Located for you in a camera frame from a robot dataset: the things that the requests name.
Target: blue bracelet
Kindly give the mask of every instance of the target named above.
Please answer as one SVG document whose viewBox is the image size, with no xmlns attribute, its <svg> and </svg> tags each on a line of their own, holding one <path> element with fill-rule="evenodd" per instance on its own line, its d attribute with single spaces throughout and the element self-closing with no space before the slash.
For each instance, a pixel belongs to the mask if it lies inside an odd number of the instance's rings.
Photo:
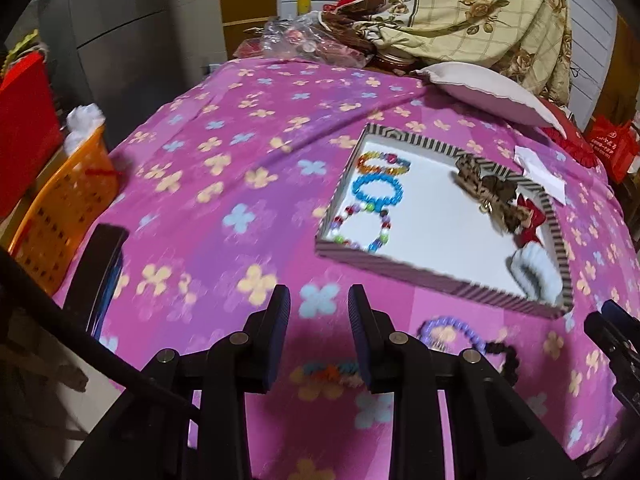
<svg viewBox="0 0 640 480">
<path fill-rule="evenodd" d="M 380 198 L 376 198 L 373 196 L 369 196 L 360 190 L 362 186 L 368 184 L 369 182 L 375 182 L 376 180 L 381 180 L 382 182 L 388 182 L 394 188 L 393 196 L 383 196 Z M 376 174 L 366 174 L 359 176 L 353 183 L 353 194 L 355 195 L 357 200 L 364 202 L 366 204 L 367 211 L 375 211 L 379 213 L 383 208 L 389 205 L 397 205 L 402 200 L 402 186 L 398 179 L 392 177 L 391 175 L 385 173 L 376 173 Z"/>
<path fill-rule="evenodd" d="M 471 346 L 473 348 L 478 350 L 482 355 L 485 354 L 484 347 L 486 346 L 486 343 L 484 342 L 484 340 L 480 339 L 478 334 L 476 334 L 476 332 L 471 330 L 471 328 L 467 323 L 465 323 L 464 321 L 460 321 L 455 317 L 442 316 L 442 317 L 437 317 L 435 319 L 431 319 L 429 322 L 425 322 L 420 328 L 420 334 L 418 339 L 420 339 L 420 341 L 422 341 L 425 345 L 427 345 L 430 348 L 436 347 L 438 350 L 440 348 L 443 348 L 444 346 L 442 345 L 442 343 L 440 343 L 439 341 L 437 341 L 437 339 L 431 336 L 431 330 L 439 326 L 450 326 L 456 330 L 460 330 L 460 332 L 464 333 L 466 338 L 469 339 L 469 341 L 471 341 Z"/>
</svg>

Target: pink bedsheet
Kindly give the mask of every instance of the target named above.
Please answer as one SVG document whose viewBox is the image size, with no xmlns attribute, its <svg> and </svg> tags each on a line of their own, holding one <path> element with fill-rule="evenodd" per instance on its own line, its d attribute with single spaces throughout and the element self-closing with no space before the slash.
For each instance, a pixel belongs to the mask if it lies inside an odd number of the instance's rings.
<svg viewBox="0 0 640 480">
<path fill-rule="evenodd" d="M 567 182 L 568 205 L 556 210 L 574 279 L 572 313 L 553 322 L 523 316 L 316 257 L 318 221 L 368 121 L 513 170 L 516 144 L 535 149 Z M 586 170 L 546 144 L 537 130 L 520 132 L 413 78 L 304 62 L 227 63 L 114 150 L 128 182 L 99 221 L 127 227 L 130 237 L 100 340 L 138 368 L 161 348 L 203 350 L 239 330 L 274 284 L 285 283 L 292 305 L 278 380 L 268 395 L 247 399 L 254 476 L 383 480 L 390 397 L 300 377 L 306 362 L 354 357 L 346 294 L 363 283 L 397 330 L 415 334 L 446 314 L 486 340 L 515 345 L 517 392 L 576 457 L 603 438 L 620 408 L 607 361 L 582 323 L 607 298 L 640 314 L 640 276 L 600 168 Z M 468 346 L 450 330 L 441 338 L 455 352 Z"/>
</svg>

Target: orange plastic basket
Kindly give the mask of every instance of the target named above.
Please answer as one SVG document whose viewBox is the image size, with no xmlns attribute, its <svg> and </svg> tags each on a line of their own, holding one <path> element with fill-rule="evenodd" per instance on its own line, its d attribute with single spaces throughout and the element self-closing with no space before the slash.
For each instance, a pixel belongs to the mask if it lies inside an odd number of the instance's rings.
<svg viewBox="0 0 640 480">
<path fill-rule="evenodd" d="M 45 184 L 22 219 L 9 253 L 52 296 L 84 235 L 118 193 L 118 174 L 100 126 Z"/>
</svg>

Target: white paneled wall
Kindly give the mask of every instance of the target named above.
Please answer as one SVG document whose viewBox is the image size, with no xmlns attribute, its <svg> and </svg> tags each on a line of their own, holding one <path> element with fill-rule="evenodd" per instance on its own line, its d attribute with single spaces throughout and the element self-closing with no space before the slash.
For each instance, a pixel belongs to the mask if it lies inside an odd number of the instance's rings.
<svg viewBox="0 0 640 480">
<path fill-rule="evenodd" d="M 312 0 L 312 9 L 337 0 Z M 617 11 L 611 0 L 569 0 L 574 30 L 572 67 L 577 76 L 571 92 L 570 108 L 578 126 L 587 125 L 609 69 L 616 37 Z M 296 14 L 296 0 L 280 0 L 283 17 Z"/>
</svg>

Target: wall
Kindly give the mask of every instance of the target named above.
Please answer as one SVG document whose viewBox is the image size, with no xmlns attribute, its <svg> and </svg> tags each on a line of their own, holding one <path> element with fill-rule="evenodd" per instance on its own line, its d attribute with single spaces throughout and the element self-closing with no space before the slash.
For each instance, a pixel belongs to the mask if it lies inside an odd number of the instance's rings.
<svg viewBox="0 0 640 480">
<path fill-rule="evenodd" d="M 325 2 L 312 0 L 314 10 Z M 280 0 L 280 15 L 296 13 L 296 0 Z M 572 66 L 578 75 L 574 78 L 570 108 L 585 127 L 595 107 L 609 69 L 609 60 L 616 35 L 616 7 L 611 0 L 570 0 L 574 30 L 574 56 Z"/>
<path fill-rule="evenodd" d="M 171 0 L 182 68 L 190 86 L 203 77 L 202 67 L 226 61 L 220 0 Z"/>
</svg>

